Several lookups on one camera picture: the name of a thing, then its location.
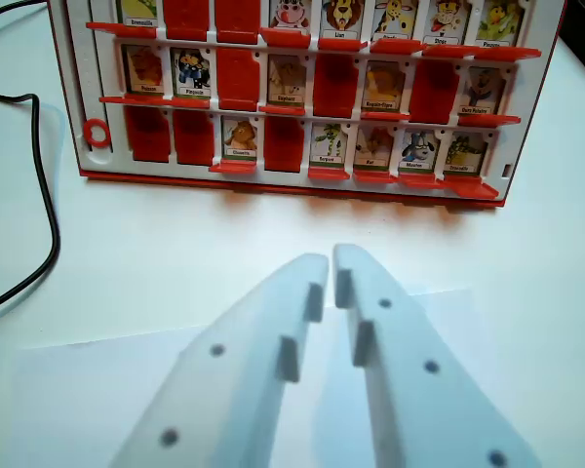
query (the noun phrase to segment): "character card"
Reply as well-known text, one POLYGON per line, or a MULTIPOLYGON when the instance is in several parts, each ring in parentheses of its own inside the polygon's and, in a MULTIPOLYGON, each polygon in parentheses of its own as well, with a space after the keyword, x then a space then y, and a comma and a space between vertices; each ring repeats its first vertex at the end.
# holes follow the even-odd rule
POLYGON ((257 129, 249 118, 221 117, 223 127, 222 159, 235 161, 255 161, 257 129))
POLYGON ((311 10, 311 0, 271 0, 271 22, 269 26, 294 28, 300 30, 303 34, 308 34, 311 10))
POLYGON ((433 173, 440 142, 432 131, 407 131, 402 141, 400 173, 433 173))
POLYGON ((117 0, 117 19, 126 26, 157 27, 156 0, 117 0))
POLYGON ((340 124, 315 125, 312 127, 310 166, 344 168, 347 152, 347 134, 340 124))
POLYGON ((431 0, 422 42, 463 44, 469 16, 470 5, 466 0, 431 0))
POLYGON ((209 99, 211 65, 198 49, 172 48, 174 95, 179 98, 209 99))
POLYGON ((161 95, 163 65, 156 49, 150 46, 122 46, 126 87, 129 93, 161 95))
POLYGON ((518 0, 486 0, 475 45, 515 46, 524 14, 518 0))
POLYGON ((321 37, 360 39, 364 0, 321 0, 321 37))
POLYGON ((460 114, 495 114, 502 98, 505 80, 498 68, 471 66, 466 89, 459 105, 460 114))
POLYGON ((399 112, 406 81, 394 61, 370 61, 362 97, 362 110, 399 112))
POLYGON ((418 0, 375 0, 372 40, 411 39, 417 10, 418 0))
POLYGON ((303 107, 305 65, 296 56, 269 56, 268 102, 303 107))
POLYGON ((448 149, 445 174, 478 176, 487 150, 483 134, 455 132, 448 149))
POLYGON ((353 169, 388 171, 393 143, 386 127, 360 127, 353 169))

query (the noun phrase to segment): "black cable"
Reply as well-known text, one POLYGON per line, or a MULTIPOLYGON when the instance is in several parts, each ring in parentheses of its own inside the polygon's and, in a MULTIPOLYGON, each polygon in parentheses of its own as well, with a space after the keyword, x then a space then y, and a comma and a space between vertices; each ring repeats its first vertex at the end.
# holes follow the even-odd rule
MULTIPOLYGON (((46 0, 23 0, 20 2, 15 2, 10 5, 5 5, 4 7, 0 7, 0 15, 11 10, 14 10, 15 8, 27 7, 29 5, 37 5, 41 3, 46 3, 46 0)), ((27 100, 32 100, 32 115, 30 122, 30 133, 32 138, 32 159, 35 163, 35 171, 37 173, 37 179, 39 180, 39 188, 41 189, 43 204, 46 208, 46 213, 48 214, 48 221, 50 222, 50 230, 52 231, 52 247, 50 248, 50 253, 48 254, 48 257, 41 264, 41 266, 39 266, 39 268, 33 271, 21 283, 12 287, 11 289, 9 289, 0 296, 0 305, 6 302, 7 300, 11 299, 12 297, 16 296, 17 294, 21 293, 23 290, 32 285, 37 279, 39 279, 41 275, 50 271, 57 262, 60 252, 59 222, 57 221, 57 214, 55 213, 55 208, 52 204, 52 196, 50 195, 50 190, 48 189, 46 175, 43 172, 43 162, 41 160, 41 150, 39 148, 39 97, 34 94, 14 97, 0 95, 0 102, 5 102, 8 104, 16 104, 20 102, 25 102, 27 100)))

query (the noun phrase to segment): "cow card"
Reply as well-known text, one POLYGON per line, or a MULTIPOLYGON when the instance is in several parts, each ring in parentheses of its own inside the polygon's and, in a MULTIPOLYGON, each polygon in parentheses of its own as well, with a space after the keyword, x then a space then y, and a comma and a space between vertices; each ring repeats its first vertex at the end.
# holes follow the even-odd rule
POLYGON ((222 159, 255 161, 257 130, 249 118, 221 117, 223 127, 222 159))
POLYGON ((431 0, 422 42, 436 46, 463 44, 469 16, 466 0, 431 0))
POLYGON ((161 95, 163 65, 156 49, 150 46, 122 46, 128 93, 161 95))
POLYGON ((353 169, 388 171, 394 137, 386 127, 361 127, 355 146, 353 169))
POLYGON ((340 124, 315 125, 312 127, 310 166, 344 168, 347 152, 347 134, 340 124))
POLYGON ((211 66, 198 49, 172 48, 174 95, 179 98, 210 99, 211 66))
POLYGON ((480 47, 515 46, 525 11, 518 0, 486 0, 475 45, 480 47))
POLYGON ((411 39, 417 10, 418 0, 375 0, 372 40, 411 39))
POLYGON ((268 102, 303 107, 306 68, 296 56, 269 56, 268 102))
POLYGON ((269 25, 270 27, 297 29, 303 34, 307 34, 310 30, 311 10, 311 0, 271 0, 269 25))
POLYGON ((117 20, 126 26, 157 27, 156 0, 117 0, 117 20))
POLYGON ((400 173, 433 173, 440 142, 433 132, 407 131, 401 143, 400 173))
POLYGON ((478 176, 487 150, 483 134, 455 132, 448 149, 445 174, 478 176))
POLYGON ((394 61, 370 61, 362 110, 399 112, 406 74, 394 61))
POLYGON ((321 0, 321 37, 360 39, 364 0, 321 0))
POLYGON ((505 80, 498 68, 471 66, 466 89, 461 97, 459 113, 466 115, 495 114, 502 98, 505 80))

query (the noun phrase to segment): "white table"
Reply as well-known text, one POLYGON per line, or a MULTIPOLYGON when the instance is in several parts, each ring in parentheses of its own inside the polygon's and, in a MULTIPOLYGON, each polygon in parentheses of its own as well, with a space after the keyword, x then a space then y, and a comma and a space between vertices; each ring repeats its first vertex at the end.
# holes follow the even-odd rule
MULTIPOLYGON (((48 16, 36 10, 0 19, 21 18, 0 31, 0 93, 35 92, 64 111, 48 16)), ((52 166, 58 125, 43 116, 52 166)), ((495 402, 545 466, 585 468, 585 69, 565 44, 503 209, 86 181, 70 136, 57 194, 58 265, 0 319, 0 466, 16 349, 207 324, 286 261, 350 242, 404 283, 471 288, 513 382, 495 402)), ((29 109, 0 104, 0 293, 49 246, 29 109)))

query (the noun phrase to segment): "guess who game board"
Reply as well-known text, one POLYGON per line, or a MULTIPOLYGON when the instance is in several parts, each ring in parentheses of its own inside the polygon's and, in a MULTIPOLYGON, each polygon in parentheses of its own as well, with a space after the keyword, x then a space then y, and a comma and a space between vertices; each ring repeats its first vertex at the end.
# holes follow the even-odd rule
POLYGON ((82 176, 488 207, 565 0, 50 5, 82 176))

